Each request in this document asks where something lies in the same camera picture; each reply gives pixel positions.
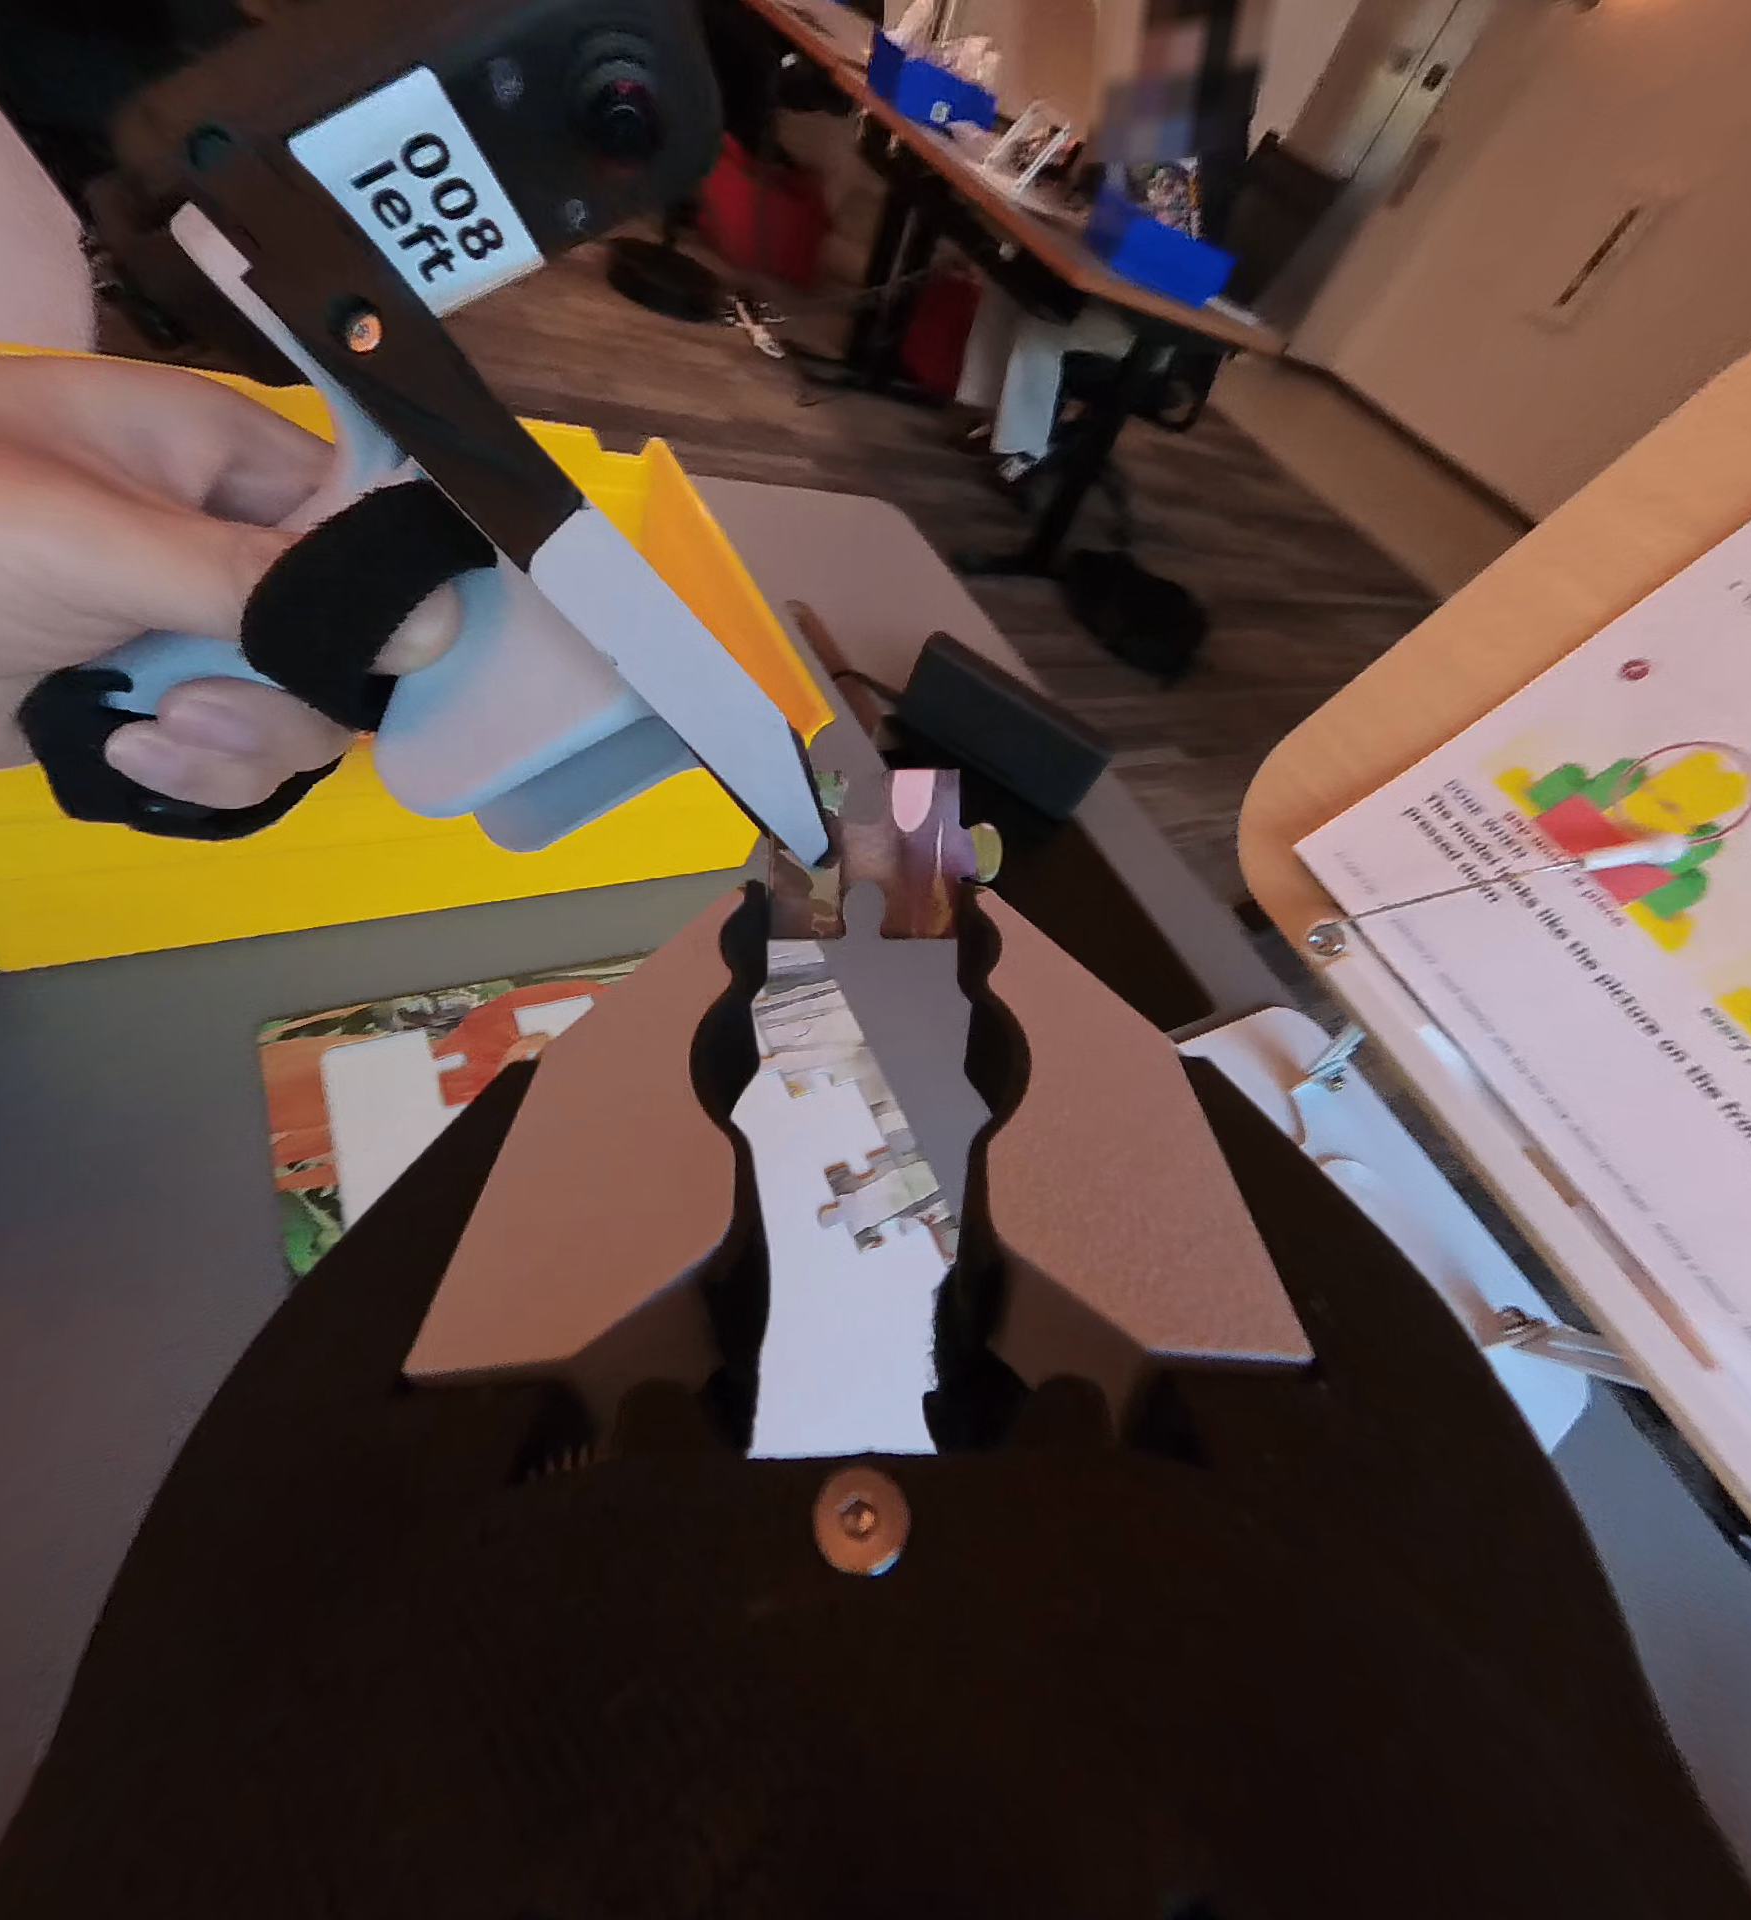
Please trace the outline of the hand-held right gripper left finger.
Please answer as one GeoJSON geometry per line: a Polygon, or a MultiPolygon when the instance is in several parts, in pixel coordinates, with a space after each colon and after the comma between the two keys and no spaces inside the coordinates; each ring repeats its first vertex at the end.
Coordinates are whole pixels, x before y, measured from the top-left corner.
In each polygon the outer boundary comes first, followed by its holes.
{"type": "Polygon", "coordinates": [[[735,1105],[766,893],[735,886],[545,1042],[404,1374],[749,1403],[766,1254],[735,1105]]]}

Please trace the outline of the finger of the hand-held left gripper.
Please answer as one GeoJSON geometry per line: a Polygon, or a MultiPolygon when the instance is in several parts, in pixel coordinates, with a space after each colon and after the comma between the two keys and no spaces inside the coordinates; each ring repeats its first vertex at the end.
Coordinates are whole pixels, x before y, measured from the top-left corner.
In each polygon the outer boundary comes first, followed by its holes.
{"type": "Polygon", "coordinates": [[[833,862],[806,750],[780,707],[600,508],[574,508],[526,574],[758,831],[809,870],[833,862]]]}
{"type": "Polygon", "coordinates": [[[483,804],[481,831],[503,853],[542,853],[695,764],[663,718],[640,718],[483,804]]]}

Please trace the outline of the red fan puzzle piece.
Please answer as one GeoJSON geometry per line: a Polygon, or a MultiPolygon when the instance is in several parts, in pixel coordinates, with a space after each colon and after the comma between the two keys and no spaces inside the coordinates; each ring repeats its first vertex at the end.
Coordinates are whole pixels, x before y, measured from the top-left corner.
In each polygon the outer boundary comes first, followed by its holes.
{"type": "Polygon", "coordinates": [[[503,1068],[533,1062],[603,991],[600,981],[526,981],[483,998],[432,1041],[441,1105],[465,1108],[503,1068]]]}

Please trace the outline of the puzzle frame board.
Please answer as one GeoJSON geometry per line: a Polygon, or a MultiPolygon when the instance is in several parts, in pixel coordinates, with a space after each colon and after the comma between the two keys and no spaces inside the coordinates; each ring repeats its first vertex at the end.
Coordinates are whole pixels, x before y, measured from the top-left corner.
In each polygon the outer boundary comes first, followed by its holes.
{"type": "MultiPolygon", "coordinates": [[[[833,977],[829,951],[836,943],[771,943],[765,983],[833,977]]],[[[600,957],[265,1024],[259,1068],[286,1272],[304,1278],[464,1110],[441,1105],[432,1062],[432,1041],[461,1014],[526,981],[600,981],[609,991],[640,963],[600,957]]],[[[816,1224],[829,1200],[820,1143],[776,1068],[758,1065],[735,1122],[753,1153],[776,1281],[755,1458],[931,1451],[924,1396],[945,1268],[917,1235],[863,1255],[816,1224]]]]}

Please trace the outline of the purple pink puzzle piece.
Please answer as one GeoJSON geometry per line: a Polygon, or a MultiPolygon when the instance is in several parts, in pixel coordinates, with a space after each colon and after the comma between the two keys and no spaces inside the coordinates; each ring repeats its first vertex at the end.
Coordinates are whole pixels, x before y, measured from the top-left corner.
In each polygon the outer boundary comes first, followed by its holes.
{"type": "Polygon", "coordinates": [[[1002,836],[964,825],[954,768],[897,768],[880,782],[840,772],[816,779],[829,862],[806,870],[772,848],[766,868],[766,940],[820,943],[846,931],[856,886],[884,899],[884,940],[952,940],[968,894],[1002,863],[1002,836]]]}

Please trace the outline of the yellow plastic bin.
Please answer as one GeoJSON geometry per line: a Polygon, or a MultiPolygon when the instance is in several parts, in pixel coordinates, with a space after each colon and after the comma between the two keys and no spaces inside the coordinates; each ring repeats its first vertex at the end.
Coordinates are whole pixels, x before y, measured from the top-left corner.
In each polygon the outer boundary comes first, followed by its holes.
{"type": "MultiPolygon", "coordinates": [[[[610,451],[577,424],[523,426],[809,745],[829,704],[671,443],[610,451]]],[[[755,842],[702,770],[516,856],[472,821],[404,814],[365,748],[283,821],[229,843],[71,821],[36,768],[10,768],[0,770],[0,971],[715,876],[741,868],[755,842]]]]}

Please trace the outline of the wood-edged office desk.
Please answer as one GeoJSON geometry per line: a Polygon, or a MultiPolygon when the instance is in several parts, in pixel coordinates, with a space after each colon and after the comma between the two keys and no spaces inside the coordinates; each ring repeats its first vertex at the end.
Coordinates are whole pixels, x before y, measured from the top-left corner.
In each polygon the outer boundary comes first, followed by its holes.
{"type": "Polygon", "coordinates": [[[957,574],[971,579],[1052,579],[1073,521],[1103,480],[1119,433],[1143,413],[1151,379],[1170,352],[1195,359],[1195,420],[1228,359],[1281,361],[1281,336],[1228,302],[1187,305],[1113,277],[1065,226],[1048,221],[982,183],[957,145],[908,122],[867,81],[874,30],[844,4],[749,4],[776,40],[809,61],[833,95],[861,112],[859,156],[884,183],[877,233],[856,294],[859,318],[837,359],[820,370],[837,388],[900,395],[900,334],[938,244],[954,244],[971,267],[1032,307],[1038,318],[1070,322],[1089,305],[1113,307],[1132,334],[1117,370],[1097,389],[1076,429],[1062,441],[1053,480],[1026,537],[1006,554],[960,551],[957,574]]]}

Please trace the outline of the grey brown puzzle piece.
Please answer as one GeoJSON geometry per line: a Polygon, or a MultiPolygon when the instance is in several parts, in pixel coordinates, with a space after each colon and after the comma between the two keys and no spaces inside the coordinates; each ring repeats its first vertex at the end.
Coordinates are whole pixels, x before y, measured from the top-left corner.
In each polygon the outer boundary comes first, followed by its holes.
{"type": "Polygon", "coordinates": [[[954,1262],[957,1217],[920,1153],[880,1144],[861,1164],[825,1164],[825,1183],[829,1200],[816,1211],[816,1224],[844,1232],[859,1254],[871,1255],[917,1235],[942,1268],[954,1262]]]}

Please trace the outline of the grey striped puzzle piece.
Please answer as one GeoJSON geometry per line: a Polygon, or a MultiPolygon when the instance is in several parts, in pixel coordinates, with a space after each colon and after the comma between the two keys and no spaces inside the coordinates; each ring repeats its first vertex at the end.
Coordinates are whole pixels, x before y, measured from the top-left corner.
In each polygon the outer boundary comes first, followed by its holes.
{"type": "Polygon", "coordinates": [[[852,1075],[867,1052],[861,1024],[827,975],[771,981],[753,1000],[758,1058],[776,1071],[852,1075]]]}

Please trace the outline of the black pole stand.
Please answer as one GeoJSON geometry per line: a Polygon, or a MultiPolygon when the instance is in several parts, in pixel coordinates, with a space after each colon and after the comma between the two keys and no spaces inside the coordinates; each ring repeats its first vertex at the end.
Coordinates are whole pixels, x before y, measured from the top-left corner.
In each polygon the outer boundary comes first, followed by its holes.
{"type": "Polygon", "coordinates": [[[620,237],[603,244],[603,277],[614,297],[675,325],[719,325],[726,309],[721,280],[671,238],[620,237]]]}

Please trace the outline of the red bag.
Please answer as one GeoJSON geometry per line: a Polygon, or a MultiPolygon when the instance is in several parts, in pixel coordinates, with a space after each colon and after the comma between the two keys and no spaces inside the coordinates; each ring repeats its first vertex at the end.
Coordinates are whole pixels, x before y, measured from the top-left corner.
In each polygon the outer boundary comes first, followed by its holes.
{"type": "Polygon", "coordinates": [[[957,397],[957,379],[977,305],[981,285],[954,267],[928,272],[908,302],[897,343],[897,370],[931,405],[957,397]]]}
{"type": "Polygon", "coordinates": [[[813,170],[755,156],[721,133],[719,159],[698,184],[695,233],[724,264],[806,297],[820,285],[833,217],[813,170]]]}

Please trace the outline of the printed instruction sheet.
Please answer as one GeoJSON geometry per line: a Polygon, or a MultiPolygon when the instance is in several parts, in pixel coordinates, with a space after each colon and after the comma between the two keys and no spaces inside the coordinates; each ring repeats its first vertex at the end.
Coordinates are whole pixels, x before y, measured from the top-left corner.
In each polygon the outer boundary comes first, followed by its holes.
{"type": "Polygon", "coordinates": [[[1751,514],[1292,853],[1323,977],[1751,1518],[1751,514]]]}

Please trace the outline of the blue tray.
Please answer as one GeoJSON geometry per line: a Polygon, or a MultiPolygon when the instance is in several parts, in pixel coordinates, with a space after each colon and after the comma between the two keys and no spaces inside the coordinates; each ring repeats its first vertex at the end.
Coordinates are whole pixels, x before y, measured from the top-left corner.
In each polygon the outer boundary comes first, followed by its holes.
{"type": "Polygon", "coordinates": [[[1156,221],[1117,190],[1097,194],[1083,244],[1107,277],[1187,307],[1221,298],[1240,267],[1232,254],[1156,221]]]}
{"type": "Polygon", "coordinates": [[[920,128],[995,130],[998,102],[982,86],[960,81],[935,58],[914,54],[887,31],[874,31],[863,62],[869,95],[920,128]]]}

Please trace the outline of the clear acrylic stand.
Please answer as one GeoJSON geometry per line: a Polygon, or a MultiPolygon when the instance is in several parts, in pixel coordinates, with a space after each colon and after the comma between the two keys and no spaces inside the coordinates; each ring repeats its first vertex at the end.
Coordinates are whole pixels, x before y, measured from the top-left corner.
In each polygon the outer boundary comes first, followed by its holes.
{"type": "Polygon", "coordinates": [[[1008,196],[1028,194],[1038,179],[1065,165],[1079,148],[1069,118],[1043,99],[1028,102],[987,148],[981,170],[1008,196]]]}

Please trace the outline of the picture puzzle box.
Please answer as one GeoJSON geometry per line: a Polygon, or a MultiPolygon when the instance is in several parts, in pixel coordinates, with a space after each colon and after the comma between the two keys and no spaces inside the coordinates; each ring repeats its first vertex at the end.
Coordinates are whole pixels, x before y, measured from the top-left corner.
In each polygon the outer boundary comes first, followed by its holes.
{"type": "Polygon", "coordinates": [[[1204,238],[1204,167],[1201,156],[1126,162],[1122,187],[1127,203],[1154,226],[1204,238]]]}

